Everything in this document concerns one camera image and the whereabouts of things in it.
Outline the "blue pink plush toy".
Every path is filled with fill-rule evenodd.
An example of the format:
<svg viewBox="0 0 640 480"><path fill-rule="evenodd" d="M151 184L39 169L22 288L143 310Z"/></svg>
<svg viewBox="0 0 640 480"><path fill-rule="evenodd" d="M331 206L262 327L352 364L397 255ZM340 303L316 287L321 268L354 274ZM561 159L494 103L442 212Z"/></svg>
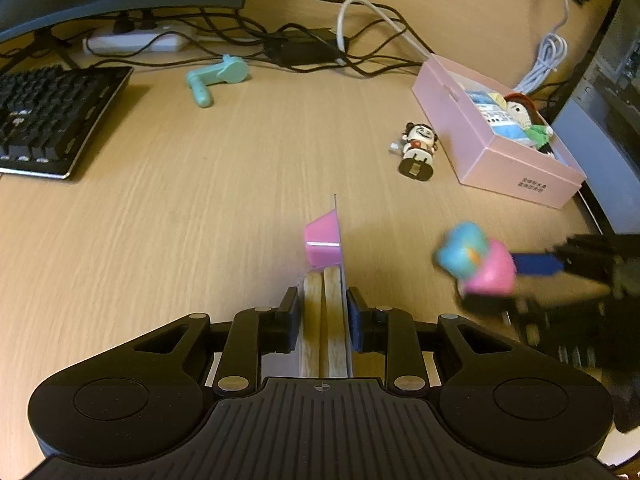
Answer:
<svg viewBox="0 0 640 480"><path fill-rule="evenodd" d="M449 230L434 258L454 278L461 297L508 296L514 291L516 266L509 249L473 222Z"/></svg>

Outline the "pink cup wooden stick toy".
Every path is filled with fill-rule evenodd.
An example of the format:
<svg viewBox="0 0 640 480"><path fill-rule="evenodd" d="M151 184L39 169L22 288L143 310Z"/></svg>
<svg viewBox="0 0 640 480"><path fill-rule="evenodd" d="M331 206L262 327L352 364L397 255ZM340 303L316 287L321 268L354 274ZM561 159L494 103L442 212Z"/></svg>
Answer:
<svg viewBox="0 0 640 480"><path fill-rule="evenodd" d="M352 377L344 250L337 204L305 226L304 248L310 271L300 289L303 307L298 336L299 373L322 382Z"/></svg>

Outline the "red haired doll green dress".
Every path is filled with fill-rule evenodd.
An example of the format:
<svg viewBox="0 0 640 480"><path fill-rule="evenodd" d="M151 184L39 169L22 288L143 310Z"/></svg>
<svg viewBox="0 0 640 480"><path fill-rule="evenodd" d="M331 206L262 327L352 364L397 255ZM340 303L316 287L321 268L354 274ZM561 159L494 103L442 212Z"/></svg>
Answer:
<svg viewBox="0 0 640 480"><path fill-rule="evenodd" d="M518 142L525 143L539 153L554 157L550 143L554 131L538 114L533 101L518 92L509 93L504 99L506 111L524 132L525 139L518 139Z"/></svg>

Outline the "cartoon boy figure keychain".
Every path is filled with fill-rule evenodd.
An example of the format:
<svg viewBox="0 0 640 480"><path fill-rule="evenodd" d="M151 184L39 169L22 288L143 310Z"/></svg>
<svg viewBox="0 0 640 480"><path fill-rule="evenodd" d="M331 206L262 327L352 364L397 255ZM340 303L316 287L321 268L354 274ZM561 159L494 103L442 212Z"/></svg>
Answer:
<svg viewBox="0 0 640 480"><path fill-rule="evenodd" d="M397 142L390 144L390 152L398 155L398 172L403 176L426 182L434 174L434 155L438 150L438 135L423 122L407 122Z"/></svg>

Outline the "teal hand crank toy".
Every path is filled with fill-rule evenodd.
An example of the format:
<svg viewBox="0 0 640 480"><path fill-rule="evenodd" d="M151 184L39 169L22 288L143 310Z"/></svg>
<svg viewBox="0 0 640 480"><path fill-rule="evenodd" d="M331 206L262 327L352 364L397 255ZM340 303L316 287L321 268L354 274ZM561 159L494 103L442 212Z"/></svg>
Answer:
<svg viewBox="0 0 640 480"><path fill-rule="evenodd" d="M213 84L238 84L244 81L250 70L247 62L239 56L224 54L220 62L190 70L186 74L186 84L192 92L198 107L210 107L213 98L208 87Z"/></svg>

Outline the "blue white mask packet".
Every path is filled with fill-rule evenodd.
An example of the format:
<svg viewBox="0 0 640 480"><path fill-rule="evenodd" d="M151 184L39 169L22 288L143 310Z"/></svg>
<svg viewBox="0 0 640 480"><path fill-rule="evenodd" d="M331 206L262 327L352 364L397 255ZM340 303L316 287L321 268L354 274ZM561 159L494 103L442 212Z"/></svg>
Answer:
<svg viewBox="0 0 640 480"><path fill-rule="evenodd" d="M529 148L532 146L532 141L526 136L523 128L511 118L509 113L489 93L473 90L466 90L465 93L496 136L502 136Z"/></svg>

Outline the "pink cardboard box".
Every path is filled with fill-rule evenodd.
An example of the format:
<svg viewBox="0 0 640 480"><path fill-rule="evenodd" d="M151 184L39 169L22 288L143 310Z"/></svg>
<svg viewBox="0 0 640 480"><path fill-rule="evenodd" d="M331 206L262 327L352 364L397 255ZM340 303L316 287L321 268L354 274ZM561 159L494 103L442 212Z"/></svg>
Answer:
<svg viewBox="0 0 640 480"><path fill-rule="evenodd" d="M472 102L473 90L511 90L457 62L431 55L420 68L412 91L438 134L463 185L562 208L582 187L586 175L556 136L551 156L499 136Z"/></svg>

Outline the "white computer case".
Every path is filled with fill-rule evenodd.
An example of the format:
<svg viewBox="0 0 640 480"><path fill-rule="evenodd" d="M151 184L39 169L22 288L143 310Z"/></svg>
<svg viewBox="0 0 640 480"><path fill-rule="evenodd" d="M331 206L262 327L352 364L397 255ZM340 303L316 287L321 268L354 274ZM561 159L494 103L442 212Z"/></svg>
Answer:
<svg viewBox="0 0 640 480"><path fill-rule="evenodd" d="M582 167L578 196L598 230L639 232L639 0L613 0L552 127Z"/></svg>

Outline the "black power adapter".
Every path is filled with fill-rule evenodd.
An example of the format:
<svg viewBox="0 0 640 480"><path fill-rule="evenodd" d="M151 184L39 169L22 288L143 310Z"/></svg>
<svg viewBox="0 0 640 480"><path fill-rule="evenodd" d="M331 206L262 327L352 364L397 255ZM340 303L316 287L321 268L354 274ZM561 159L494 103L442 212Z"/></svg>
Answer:
<svg viewBox="0 0 640 480"><path fill-rule="evenodd" d="M265 39L264 55L285 67L333 63L338 60L336 35L329 28L279 30Z"/></svg>

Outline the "white power strip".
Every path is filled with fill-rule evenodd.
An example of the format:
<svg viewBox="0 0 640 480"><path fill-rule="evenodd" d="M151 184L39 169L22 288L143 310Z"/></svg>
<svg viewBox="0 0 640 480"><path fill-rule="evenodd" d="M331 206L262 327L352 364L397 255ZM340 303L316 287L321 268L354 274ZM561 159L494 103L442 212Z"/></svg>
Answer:
<svg viewBox="0 0 640 480"><path fill-rule="evenodd" d="M95 55L125 55L134 52L178 52L194 36L193 29L185 24L168 24L154 29L135 29L115 34L113 29L97 29L82 40L82 50Z"/></svg>

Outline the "black mechanical keyboard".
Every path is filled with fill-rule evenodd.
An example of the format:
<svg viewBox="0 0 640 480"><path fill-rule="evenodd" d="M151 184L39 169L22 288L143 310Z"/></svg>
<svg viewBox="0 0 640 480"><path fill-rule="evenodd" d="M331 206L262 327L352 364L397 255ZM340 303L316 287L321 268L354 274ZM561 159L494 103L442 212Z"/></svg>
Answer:
<svg viewBox="0 0 640 480"><path fill-rule="evenodd" d="M130 67L66 70L52 65L1 78L1 172L65 180Z"/></svg>

